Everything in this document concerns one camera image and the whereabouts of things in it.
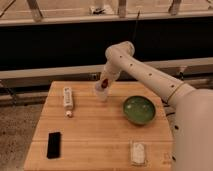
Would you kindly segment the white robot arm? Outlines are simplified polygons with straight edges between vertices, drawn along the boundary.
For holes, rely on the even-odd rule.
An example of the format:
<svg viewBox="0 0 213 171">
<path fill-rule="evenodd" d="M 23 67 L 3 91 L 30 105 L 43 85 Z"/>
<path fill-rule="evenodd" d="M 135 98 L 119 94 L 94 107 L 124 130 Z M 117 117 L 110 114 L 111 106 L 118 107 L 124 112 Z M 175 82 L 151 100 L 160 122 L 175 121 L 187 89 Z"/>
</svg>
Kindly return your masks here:
<svg viewBox="0 0 213 171">
<path fill-rule="evenodd" d="M 171 171 L 213 171 L 213 90 L 190 84 L 133 57 L 129 41 L 109 46 L 96 92 L 106 92 L 125 71 L 175 109 Z"/>
</svg>

